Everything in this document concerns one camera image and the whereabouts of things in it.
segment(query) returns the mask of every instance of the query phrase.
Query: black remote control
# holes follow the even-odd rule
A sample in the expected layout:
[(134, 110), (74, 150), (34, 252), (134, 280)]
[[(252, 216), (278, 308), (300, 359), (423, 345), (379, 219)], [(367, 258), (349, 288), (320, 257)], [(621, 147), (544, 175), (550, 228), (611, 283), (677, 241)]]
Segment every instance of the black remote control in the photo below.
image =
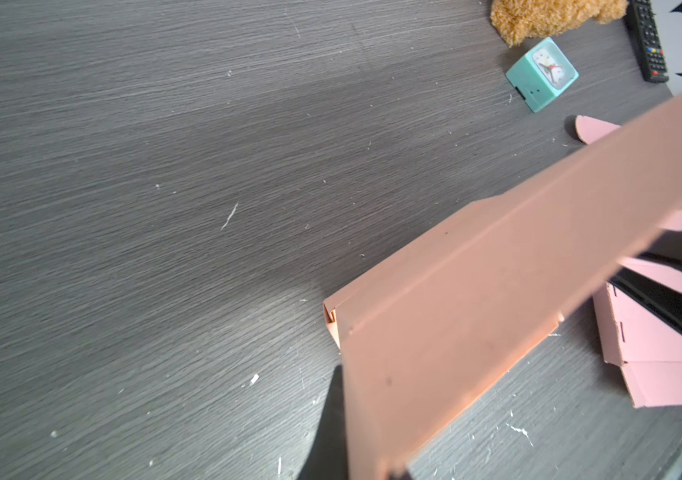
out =
[(656, 20), (653, 18), (650, 0), (629, 0), (629, 6), (626, 8), (626, 24), (637, 47), (637, 60), (645, 82), (668, 82), (669, 72), (663, 58), (661, 42), (658, 40)]

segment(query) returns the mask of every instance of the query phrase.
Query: gray wooden table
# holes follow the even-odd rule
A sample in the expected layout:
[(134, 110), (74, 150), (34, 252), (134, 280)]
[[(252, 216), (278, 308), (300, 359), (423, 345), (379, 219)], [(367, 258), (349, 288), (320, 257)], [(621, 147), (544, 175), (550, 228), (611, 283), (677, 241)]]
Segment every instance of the gray wooden table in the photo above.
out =
[[(488, 15), (0, 0), (0, 478), (295, 478), (339, 361), (322, 299), (580, 148), (571, 115), (670, 96), (590, 23), (557, 38), (580, 79), (532, 114)], [(663, 470), (682, 408), (632, 408), (590, 303), (557, 333), (416, 478)]]

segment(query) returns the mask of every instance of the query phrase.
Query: scratch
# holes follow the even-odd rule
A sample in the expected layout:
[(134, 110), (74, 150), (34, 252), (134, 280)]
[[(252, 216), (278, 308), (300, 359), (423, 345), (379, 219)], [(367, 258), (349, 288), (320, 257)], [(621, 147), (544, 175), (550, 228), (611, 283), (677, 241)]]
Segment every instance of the scratch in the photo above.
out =
[(293, 23), (293, 19), (290, 17), (290, 15), (288, 15), (288, 12), (285, 12), (283, 15), (288, 17), (288, 20), (290, 20), (290, 24), (293, 25), (293, 28), (296, 29), (296, 34), (298, 35), (298, 38), (301, 38), (301, 34), (298, 32), (298, 28), (296, 27), (296, 24)]
[(524, 428), (513, 427), (513, 426), (509, 425), (508, 423), (506, 424), (506, 426), (511, 428), (515, 432), (521, 433), (522, 435), (524, 435), (528, 439), (528, 442), (530, 442), (530, 446), (531, 447), (533, 446), (533, 442), (530, 440), (530, 437), (528, 436), (528, 430), (525, 430)]
[(234, 216), (234, 212), (237, 211), (237, 206), (238, 206), (238, 205), (239, 205), (239, 204), (234, 204), (234, 208), (232, 209), (232, 213), (229, 214), (229, 216), (227, 217), (226, 223), (223, 224), (223, 225), (221, 226), (221, 230), (223, 230), (223, 228), (224, 228), (226, 225), (229, 225), (229, 220), (232, 220), (232, 216)]

